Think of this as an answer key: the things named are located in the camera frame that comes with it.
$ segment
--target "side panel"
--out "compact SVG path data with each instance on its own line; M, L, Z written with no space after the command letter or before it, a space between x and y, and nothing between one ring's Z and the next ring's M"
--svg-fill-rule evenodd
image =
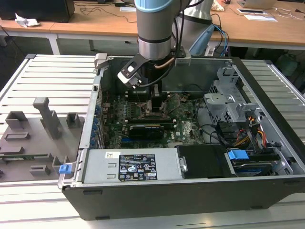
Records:
M65 188L84 220L198 214L268 208L302 192L305 178L129 187Z

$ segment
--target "paper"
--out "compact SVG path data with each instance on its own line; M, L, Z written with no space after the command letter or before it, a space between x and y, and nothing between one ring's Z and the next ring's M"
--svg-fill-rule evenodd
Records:
M120 8L120 11L122 12L136 12L137 11L137 8L135 7L130 7L130 6L122 6Z
M266 17L266 16L245 15L245 17L246 17L248 20L254 20L254 21L275 21L275 22L277 22L277 20L276 20L275 18Z
M23 17L18 16L16 13L16 19L15 22L17 22L19 25L27 28L28 26L35 26L35 25L40 25L36 19L26 19Z
M211 10L214 11L224 11L224 7L219 4L217 0L213 0L212 8Z

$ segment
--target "circuit board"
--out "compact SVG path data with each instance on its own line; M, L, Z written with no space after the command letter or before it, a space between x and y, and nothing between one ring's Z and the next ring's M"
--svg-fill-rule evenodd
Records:
M129 102L128 98L116 96L108 103L107 110L103 112L106 130L106 148L173 148L177 145L204 144L195 119L196 100L188 100L185 94L171 94L163 102L164 113L149 113L146 111L146 102ZM129 122L155 120L174 120L164 123L162 139L132 140L128 136Z

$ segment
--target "computer case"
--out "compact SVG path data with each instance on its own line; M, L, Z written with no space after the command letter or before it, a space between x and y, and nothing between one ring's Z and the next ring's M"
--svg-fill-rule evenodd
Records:
M68 22L74 13L73 0L1 0L0 17L13 20L15 13L38 21Z

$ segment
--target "aluminum profile table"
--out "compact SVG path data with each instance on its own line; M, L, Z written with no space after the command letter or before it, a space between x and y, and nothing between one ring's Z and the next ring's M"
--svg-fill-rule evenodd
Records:
M25 59L0 93L0 134L10 110L22 110L27 117L40 116L31 106L36 96L49 97L50 108L58 116L73 111L85 117L95 76L93 61L93 56L37 55ZM301 94L273 65L244 63L290 125L300 130L303 125L297 123L305 123ZM0 183L0 228L304 229L304 212L305 194L293 194L266 210L84 221L58 189L57 180Z

